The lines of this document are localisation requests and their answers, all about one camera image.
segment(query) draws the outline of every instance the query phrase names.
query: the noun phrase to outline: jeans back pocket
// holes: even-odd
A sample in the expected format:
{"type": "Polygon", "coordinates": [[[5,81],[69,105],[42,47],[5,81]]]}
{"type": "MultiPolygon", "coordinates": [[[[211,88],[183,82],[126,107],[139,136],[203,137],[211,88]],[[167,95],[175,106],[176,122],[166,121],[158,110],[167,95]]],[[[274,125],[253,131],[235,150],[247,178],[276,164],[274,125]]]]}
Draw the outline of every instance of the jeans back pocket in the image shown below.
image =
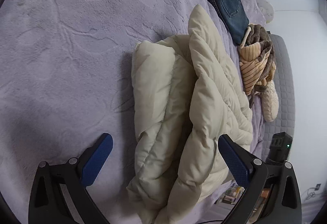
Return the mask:
{"type": "Polygon", "coordinates": [[[235,16],[241,5],[240,0],[221,0],[221,4],[229,17],[235,16]]]}

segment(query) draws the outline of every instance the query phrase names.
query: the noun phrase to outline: cream knitted pillow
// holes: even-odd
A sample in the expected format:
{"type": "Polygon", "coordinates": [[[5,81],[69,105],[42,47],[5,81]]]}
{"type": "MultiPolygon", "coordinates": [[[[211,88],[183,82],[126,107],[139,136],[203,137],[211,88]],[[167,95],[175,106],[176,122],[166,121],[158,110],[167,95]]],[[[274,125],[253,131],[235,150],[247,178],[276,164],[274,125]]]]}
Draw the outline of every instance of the cream knitted pillow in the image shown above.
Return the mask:
{"type": "Polygon", "coordinates": [[[278,95],[275,89],[274,81],[267,84],[267,91],[261,97],[262,112],[267,122],[272,122],[278,114],[278,95]]]}

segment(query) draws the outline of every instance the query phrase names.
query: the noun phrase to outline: cream puffer jacket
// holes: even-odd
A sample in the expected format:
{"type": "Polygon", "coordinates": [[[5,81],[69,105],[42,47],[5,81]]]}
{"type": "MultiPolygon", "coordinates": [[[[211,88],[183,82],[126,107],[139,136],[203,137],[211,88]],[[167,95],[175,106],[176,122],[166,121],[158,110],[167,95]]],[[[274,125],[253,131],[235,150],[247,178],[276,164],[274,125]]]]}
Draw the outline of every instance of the cream puffer jacket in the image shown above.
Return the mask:
{"type": "Polygon", "coordinates": [[[144,224],[172,224],[210,195],[228,168],[217,141],[249,150],[252,111],[211,18],[195,6],[189,35],[136,46],[136,176],[127,187],[144,224]]]}

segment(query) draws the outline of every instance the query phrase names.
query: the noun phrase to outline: blue gripper pad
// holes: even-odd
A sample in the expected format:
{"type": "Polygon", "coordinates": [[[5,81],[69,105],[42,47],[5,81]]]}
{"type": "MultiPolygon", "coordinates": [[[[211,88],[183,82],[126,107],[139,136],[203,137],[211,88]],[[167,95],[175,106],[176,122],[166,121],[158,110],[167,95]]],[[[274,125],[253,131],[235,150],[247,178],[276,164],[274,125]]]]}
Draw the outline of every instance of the blue gripper pad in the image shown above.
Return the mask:
{"type": "Polygon", "coordinates": [[[84,187],[94,183],[104,162],[107,160],[113,147],[113,140],[110,134],[107,134],[92,156],[86,162],[81,171],[81,183],[84,187]]]}
{"type": "Polygon", "coordinates": [[[223,136],[218,138],[218,149],[230,172],[234,176],[236,183],[239,186],[247,188],[250,183],[250,173],[232,146],[223,136]]]}

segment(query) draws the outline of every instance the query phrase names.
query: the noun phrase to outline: gray quilted headboard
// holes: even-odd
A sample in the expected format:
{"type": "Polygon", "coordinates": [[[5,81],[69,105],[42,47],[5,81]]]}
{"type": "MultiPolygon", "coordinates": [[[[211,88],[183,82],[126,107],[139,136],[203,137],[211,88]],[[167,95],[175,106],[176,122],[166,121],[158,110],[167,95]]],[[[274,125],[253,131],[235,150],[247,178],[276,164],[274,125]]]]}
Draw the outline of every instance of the gray quilted headboard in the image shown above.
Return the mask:
{"type": "Polygon", "coordinates": [[[266,160],[272,136],[276,133],[286,132],[294,135],[295,101],[291,63],[285,42],[281,36],[270,34],[276,53],[276,66],[274,82],[279,99],[277,118],[271,123],[264,123],[264,137],[261,158],[266,160]]]}

